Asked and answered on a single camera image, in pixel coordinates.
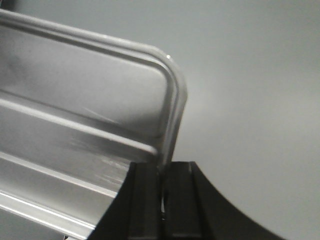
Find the silver metal sheet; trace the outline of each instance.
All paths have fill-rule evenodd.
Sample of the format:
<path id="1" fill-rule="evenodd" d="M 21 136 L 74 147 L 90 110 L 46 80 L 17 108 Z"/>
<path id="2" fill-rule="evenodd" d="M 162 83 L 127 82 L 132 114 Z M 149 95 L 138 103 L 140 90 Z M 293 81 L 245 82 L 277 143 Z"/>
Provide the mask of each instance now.
<path id="1" fill-rule="evenodd" d="M 156 48 L 0 10 L 0 208 L 85 239 L 131 161 L 170 161 L 186 101 Z"/>
<path id="2" fill-rule="evenodd" d="M 64 238 L 65 236 L 57 231 L 0 209 L 0 239 L 63 240 Z"/>
<path id="3" fill-rule="evenodd" d="M 320 239 L 320 1 L 6 2 L 170 52 L 190 96 L 173 160 L 283 238 Z"/>

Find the black clamp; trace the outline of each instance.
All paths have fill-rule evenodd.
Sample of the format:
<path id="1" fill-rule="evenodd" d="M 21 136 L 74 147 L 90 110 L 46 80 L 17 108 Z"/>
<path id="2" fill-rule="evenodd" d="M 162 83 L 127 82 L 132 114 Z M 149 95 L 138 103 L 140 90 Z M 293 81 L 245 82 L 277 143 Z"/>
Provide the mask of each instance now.
<path id="1" fill-rule="evenodd" d="M 152 163 L 132 163 L 88 240 L 283 240 L 229 203 L 195 162 L 172 162 L 160 180 Z"/>

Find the metal tray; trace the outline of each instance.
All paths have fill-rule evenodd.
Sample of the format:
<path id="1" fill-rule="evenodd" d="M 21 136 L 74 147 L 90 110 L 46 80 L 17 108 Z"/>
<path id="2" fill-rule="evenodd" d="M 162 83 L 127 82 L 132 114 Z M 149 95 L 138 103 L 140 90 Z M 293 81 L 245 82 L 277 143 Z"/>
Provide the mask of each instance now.
<path id="1" fill-rule="evenodd" d="M 85 239 L 131 161 L 165 170 L 186 98 L 154 47 L 0 9 L 0 208 Z"/>

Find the metal edge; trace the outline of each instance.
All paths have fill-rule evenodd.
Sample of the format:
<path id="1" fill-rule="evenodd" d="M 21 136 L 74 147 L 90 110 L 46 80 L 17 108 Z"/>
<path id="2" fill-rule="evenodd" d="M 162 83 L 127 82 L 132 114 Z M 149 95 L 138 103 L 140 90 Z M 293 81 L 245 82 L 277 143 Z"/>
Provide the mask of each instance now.
<path id="1" fill-rule="evenodd" d="M 11 22 L 15 25 L 24 26 L 26 28 L 36 28 L 38 31 L 47 31 L 51 34 L 71 36 L 73 38 L 77 38 L 78 40 L 101 43 L 106 46 L 116 48 L 112 49 L 112 51 L 117 51 L 119 53 L 121 53 L 121 49 L 125 49 L 144 54 L 150 56 L 155 64 L 159 65 L 160 67 L 164 67 L 170 74 L 176 90 L 172 95 L 173 98 L 171 99 L 168 125 L 166 126 L 164 133 L 164 144 L 161 148 L 159 156 L 158 168 L 161 172 L 165 170 L 165 166 L 170 163 L 174 152 L 175 141 L 178 135 L 181 117 L 187 101 L 187 86 L 184 81 L 184 77 L 169 55 L 151 45 L 95 33 L 76 27 L 66 26 L 3 9 L 0 9 L 0 22 L 1 21 Z"/>
<path id="2" fill-rule="evenodd" d="M 2 191 L 0 191 L 0 209 L 76 239 L 85 240 L 95 228 L 90 223 L 52 211 Z"/>

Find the gray background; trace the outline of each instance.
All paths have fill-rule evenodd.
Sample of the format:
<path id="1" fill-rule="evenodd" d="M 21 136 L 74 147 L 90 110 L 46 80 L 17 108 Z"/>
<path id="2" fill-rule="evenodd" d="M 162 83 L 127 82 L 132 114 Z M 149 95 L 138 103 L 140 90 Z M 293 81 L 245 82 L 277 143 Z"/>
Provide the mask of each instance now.
<path id="1" fill-rule="evenodd" d="M 252 219 L 320 239 L 320 1 L 21 0 L 15 10 L 156 46 L 188 102 L 174 161 Z"/>

